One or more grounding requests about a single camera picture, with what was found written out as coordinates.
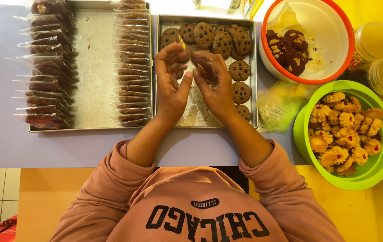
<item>table surface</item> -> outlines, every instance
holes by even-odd
[[[95,167],[116,142],[131,139],[139,129],[32,134],[26,123],[12,116],[15,108],[24,105],[11,99],[17,95],[11,80],[28,70],[5,59],[26,54],[17,47],[23,42],[19,35],[22,26],[11,16],[27,14],[23,6],[0,4],[0,168]],[[257,75],[259,90],[276,81],[260,59]],[[295,165],[308,164],[294,145],[291,129],[285,134],[263,136],[280,143]],[[238,151],[225,129],[172,129],[155,159],[158,166],[229,166],[238,164]]]

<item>stacked plastic bag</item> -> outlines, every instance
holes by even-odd
[[[67,0],[33,0],[31,14],[15,17],[27,28],[26,41],[18,47],[29,51],[16,59],[27,66],[28,75],[13,80],[18,97],[27,107],[17,108],[17,118],[39,129],[69,129],[74,123],[71,89],[77,82],[72,46],[74,14]]]
[[[114,115],[118,126],[144,126],[151,119],[150,10],[143,0],[113,6],[115,29]]]

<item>person's left hand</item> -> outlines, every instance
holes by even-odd
[[[164,47],[154,57],[157,74],[157,115],[168,125],[173,126],[184,114],[187,105],[188,92],[193,82],[193,74],[187,72],[178,88],[176,76],[178,71],[185,70],[186,66],[177,63],[186,58],[185,52],[179,43]]]

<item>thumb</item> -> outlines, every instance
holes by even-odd
[[[182,78],[181,85],[179,86],[177,93],[180,96],[188,97],[188,92],[190,91],[190,87],[192,83],[193,83],[193,75],[189,71]]]
[[[196,82],[197,86],[202,92],[202,95],[204,96],[207,95],[211,91],[211,89],[208,86],[208,83],[206,82],[206,80],[202,77],[202,75],[196,69],[193,70],[193,76],[194,76],[194,81]]]

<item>metal baking tray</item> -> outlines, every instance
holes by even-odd
[[[76,11],[77,34],[74,47],[78,51],[76,63],[78,65],[77,90],[73,94],[76,109],[75,126],[72,129],[40,130],[29,125],[29,132],[60,132],[71,130],[102,130],[124,129],[136,127],[115,127],[116,123],[110,121],[114,116],[113,107],[113,60],[114,27],[112,24],[112,7],[110,1],[70,0],[69,3]],[[152,40],[150,38],[150,53],[152,53]],[[150,79],[152,79],[153,63],[151,62]],[[151,85],[151,118],[153,112],[153,87]]]
[[[157,19],[157,30],[156,37],[156,50],[154,54],[157,54],[159,51],[159,38],[166,28],[179,28],[183,23],[200,23],[206,22],[210,25],[232,25],[237,24],[239,26],[248,27],[248,33],[253,42],[253,49],[249,56],[244,59],[251,69],[251,74],[248,80],[245,81],[246,84],[250,86],[251,89],[251,98],[244,105],[250,110],[251,125],[254,128],[258,127],[258,115],[257,111],[257,37],[256,37],[256,28],[253,20],[248,19],[220,19],[212,17],[201,17],[201,16],[180,16],[180,15],[159,15]],[[226,61],[227,67],[230,63],[235,61],[232,57],[229,57]],[[188,69],[184,71],[190,71],[193,68],[191,62],[187,63]],[[157,113],[157,91],[155,91],[155,100],[154,100],[154,112]],[[201,97],[200,90],[193,82],[191,90],[188,96],[188,103],[186,110],[178,123],[174,127],[183,127],[183,128],[223,128],[223,124],[208,110],[206,104]]]

